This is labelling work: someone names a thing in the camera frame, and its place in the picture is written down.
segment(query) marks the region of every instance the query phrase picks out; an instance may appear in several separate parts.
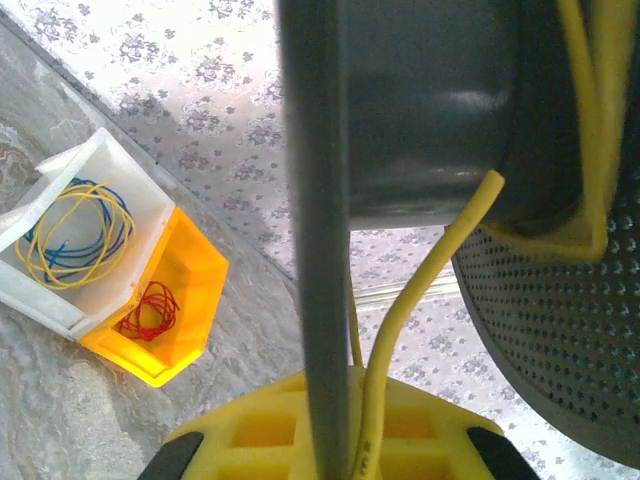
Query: red wire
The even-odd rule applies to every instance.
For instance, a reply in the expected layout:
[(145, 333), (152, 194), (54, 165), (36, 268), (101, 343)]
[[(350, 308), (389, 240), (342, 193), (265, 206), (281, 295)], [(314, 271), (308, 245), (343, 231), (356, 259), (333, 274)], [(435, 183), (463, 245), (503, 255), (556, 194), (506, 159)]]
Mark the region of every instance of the red wire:
[[(160, 287), (162, 292), (149, 293), (149, 290), (154, 286)], [(144, 306), (152, 308), (162, 316), (162, 321), (156, 328), (145, 328), (140, 324), (140, 312)], [(127, 334), (132, 333), (133, 336), (126, 335), (127, 338), (150, 342), (175, 325), (178, 310), (180, 308), (169, 287), (160, 282), (149, 282), (138, 306), (129, 312), (118, 325), (118, 332), (123, 335), (125, 332)]]

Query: wire coil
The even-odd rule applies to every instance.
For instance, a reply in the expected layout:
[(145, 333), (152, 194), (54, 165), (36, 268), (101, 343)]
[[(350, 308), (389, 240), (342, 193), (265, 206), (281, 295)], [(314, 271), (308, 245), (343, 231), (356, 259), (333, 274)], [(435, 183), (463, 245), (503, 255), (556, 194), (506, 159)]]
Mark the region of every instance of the wire coil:
[[(140, 321), (140, 314), (144, 307), (149, 307), (160, 314), (160, 323), (156, 327), (145, 327)], [(180, 307), (173, 297), (169, 287), (161, 282), (149, 282), (138, 306), (125, 316), (118, 324), (118, 332), (133, 340), (150, 342), (169, 330), (176, 323), (176, 316)]]
[[(22, 239), (15, 243), (15, 252), (24, 262), (31, 277), (50, 290), (67, 290), (95, 282), (108, 275), (122, 260), (130, 240), (135, 235), (135, 224), (126, 203), (120, 195), (91, 180), (74, 178), (56, 199), (75, 203), (47, 231), (45, 219), (51, 207)], [(64, 231), (64, 224), (77, 210), (89, 205), (100, 219), (100, 233), (89, 245), (70, 248), (69, 239), (57, 247), (50, 247), (53, 235)], [(26, 251), (21, 243), (27, 243)]]

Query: perforated metal sheet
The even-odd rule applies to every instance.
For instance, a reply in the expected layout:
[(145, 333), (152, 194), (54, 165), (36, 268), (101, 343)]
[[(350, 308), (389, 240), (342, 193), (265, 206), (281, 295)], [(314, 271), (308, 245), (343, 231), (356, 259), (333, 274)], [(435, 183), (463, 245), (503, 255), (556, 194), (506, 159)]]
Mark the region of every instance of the perforated metal sheet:
[(602, 262), (554, 267), (476, 230), (454, 266), (524, 399), (579, 443), (640, 468), (640, 166), (621, 176), (609, 233)]

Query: floral pattern surface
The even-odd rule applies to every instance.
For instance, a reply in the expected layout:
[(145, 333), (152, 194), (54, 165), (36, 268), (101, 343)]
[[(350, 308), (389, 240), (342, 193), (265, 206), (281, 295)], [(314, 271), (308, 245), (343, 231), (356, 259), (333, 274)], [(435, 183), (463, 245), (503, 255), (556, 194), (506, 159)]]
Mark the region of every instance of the floral pattern surface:
[[(0, 0), (0, 9), (56, 71), (295, 277), (271, 0)], [(17, 168), (14, 152), (2, 155), (10, 162), (1, 169)], [(353, 233), (356, 288), (406, 281), (441, 231)], [(365, 351), (383, 312), (361, 312)], [(459, 296), (418, 308), (392, 375), (496, 420), (543, 480), (640, 479), (577, 446), (524, 403), (482, 347)]]

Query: yellow foam base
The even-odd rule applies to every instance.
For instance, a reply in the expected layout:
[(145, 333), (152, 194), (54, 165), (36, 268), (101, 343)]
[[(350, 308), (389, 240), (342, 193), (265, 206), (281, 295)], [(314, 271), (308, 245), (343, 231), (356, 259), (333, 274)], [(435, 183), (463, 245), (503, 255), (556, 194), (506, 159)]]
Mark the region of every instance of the yellow foam base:
[[(364, 369), (352, 367), (350, 379), (357, 432)], [(502, 434), (483, 417), (389, 379), (379, 473), (384, 480), (493, 480), (467, 436), (470, 427)], [(167, 441), (193, 431), (204, 439), (182, 480), (317, 478), (304, 372), (197, 418)]]
[[(204, 352), (227, 268), (227, 260), (176, 208), (131, 299), (80, 343), (149, 385), (161, 387)], [(118, 332), (118, 323), (138, 305), (151, 281), (164, 283), (173, 293), (180, 307), (176, 323), (150, 342), (127, 338)], [(140, 316), (145, 327), (157, 326), (160, 320), (151, 310)]]

